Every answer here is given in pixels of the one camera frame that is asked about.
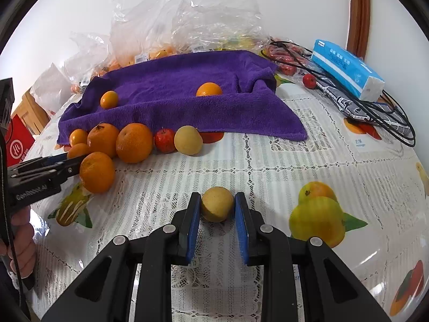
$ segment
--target clear plastic wrap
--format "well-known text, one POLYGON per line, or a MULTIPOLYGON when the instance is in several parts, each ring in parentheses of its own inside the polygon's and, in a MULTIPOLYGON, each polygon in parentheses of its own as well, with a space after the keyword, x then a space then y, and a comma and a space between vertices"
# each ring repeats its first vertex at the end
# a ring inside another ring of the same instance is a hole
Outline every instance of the clear plastic wrap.
POLYGON ((72 92, 75 93, 80 91, 82 82, 85 86, 92 77, 113 70, 115 59, 111 55, 112 47, 107 35, 74 32, 70 38, 78 45, 79 51, 64 62, 63 71, 73 84, 72 92))
POLYGON ((30 94, 50 116, 54 115, 70 98, 72 83, 52 63, 50 68, 44 71, 30 89, 30 94))
POLYGON ((295 61, 295 58, 298 59, 304 66, 316 71, 321 71, 321 69, 316 64, 308 60, 308 58, 311 56, 311 53, 308 52, 304 47, 295 45, 291 40, 288 39, 283 41, 285 41, 287 50, 282 47, 277 47, 276 45, 268 45, 264 49, 264 53, 270 58, 292 64, 286 65, 276 62, 276 64, 279 66, 279 72, 284 75, 283 78, 286 78, 293 83, 302 85, 302 78, 308 72, 293 66, 294 64, 299 65, 297 61, 295 61))
POLYGON ((181 53, 258 52, 269 42, 256 0, 183 0, 172 26, 172 43, 181 53))
POLYGON ((172 19, 182 0, 113 0, 110 42, 121 66, 177 54, 172 19))

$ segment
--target human hand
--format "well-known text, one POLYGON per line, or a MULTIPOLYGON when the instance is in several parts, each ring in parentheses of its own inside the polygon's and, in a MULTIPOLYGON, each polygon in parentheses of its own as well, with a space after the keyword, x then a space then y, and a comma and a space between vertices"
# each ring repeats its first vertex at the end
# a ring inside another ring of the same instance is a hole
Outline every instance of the human hand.
MULTIPOLYGON (((29 215, 30 207, 28 206, 14 214, 11 220, 11 224, 18 227, 13 243, 22 278, 31 275, 36 262, 36 245, 33 241, 34 228, 29 223, 29 215)), ((0 240, 0 255, 6 254, 12 259, 10 262, 11 270, 16 273, 16 264, 12 258, 11 248, 10 246, 6 248, 4 242, 0 240)))

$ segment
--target tablecloth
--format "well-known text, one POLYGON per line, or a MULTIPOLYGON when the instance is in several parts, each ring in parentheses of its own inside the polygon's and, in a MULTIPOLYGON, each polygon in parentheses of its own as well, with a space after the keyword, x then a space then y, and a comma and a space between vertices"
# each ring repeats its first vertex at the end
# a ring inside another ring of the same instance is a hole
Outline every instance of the tablecloth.
MULTIPOLYGON (((226 133, 221 141, 204 145, 196 157, 155 152, 135 165, 115 159, 114 186, 87 205, 92 228, 78 223, 61 227, 48 219, 77 177, 70 178, 60 194, 33 204, 38 260, 36 285, 28 299, 35 313, 41 317, 114 236, 147 236, 186 208, 193 191, 203 194, 212 186, 226 187, 233 195, 243 191, 266 223, 290 235, 288 219, 298 193, 317 180, 335 191, 344 212, 368 223, 347 232, 333 250, 387 313, 407 273, 422 261, 423 291, 409 297, 392 317, 405 321, 428 287, 428 203, 415 152, 382 129, 373 136, 350 130, 336 107, 315 91, 283 84, 277 95, 304 123, 306 141, 226 133)), ((58 120, 79 98, 71 98, 54 116, 27 160, 62 152, 54 150, 58 120)), ((267 108, 267 115, 275 113, 267 108)), ((262 271, 243 264, 233 218, 220 224, 202 220, 192 263, 172 268, 173 321, 257 321, 262 271)), ((297 268, 295 281, 303 321, 297 268)))

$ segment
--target tissue box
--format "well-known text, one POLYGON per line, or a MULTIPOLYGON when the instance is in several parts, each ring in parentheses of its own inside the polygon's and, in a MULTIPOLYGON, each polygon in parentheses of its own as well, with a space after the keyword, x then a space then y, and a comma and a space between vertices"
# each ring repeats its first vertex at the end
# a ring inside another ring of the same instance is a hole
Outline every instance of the tissue box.
POLYGON ((332 42, 316 40, 312 60, 360 100, 376 102, 383 92, 384 81, 373 69, 332 42))

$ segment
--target plastic tablecloth cover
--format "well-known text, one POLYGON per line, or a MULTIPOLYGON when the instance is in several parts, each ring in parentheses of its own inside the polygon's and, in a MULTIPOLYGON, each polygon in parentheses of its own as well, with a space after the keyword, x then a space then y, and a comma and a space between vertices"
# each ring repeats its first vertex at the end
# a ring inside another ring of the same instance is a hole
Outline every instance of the plastic tablecloth cover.
MULTIPOLYGON (((42 317, 114 236, 149 235, 186 208, 193 191, 203 194, 212 186, 223 186, 233 195, 243 191, 249 206, 261 212, 267 224, 289 236, 289 216, 301 188, 321 181, 351 215, 349 231, 334 252, 392 321, 405 321, 428 289, 429 179, 414 150, 382 129, 366 132, 349 124, 314 91, 283 84, 277 95, 304 123, 306 141, 226 133, 194 157, 154 152, 134 165, 115 159, 113 187, 91 197, 85 221, 67 227, 50 215, 78 176, 63 184, 61 193, 33 204, 38 260, 36 285, 27 298, 35 313, 42 317)), ((54 150, 58 120, 68 104, 79 99, 72 97, 54 116, 27 160, 62 153, 54 150)), ((262 270, 243 264, 233 218, 219 224, 202 220, 192 263, 172 267, 173 321, 256 322, 261 313, 262 270)), ((295 279, 299 320, 304 321, 297 268, 295 279)))

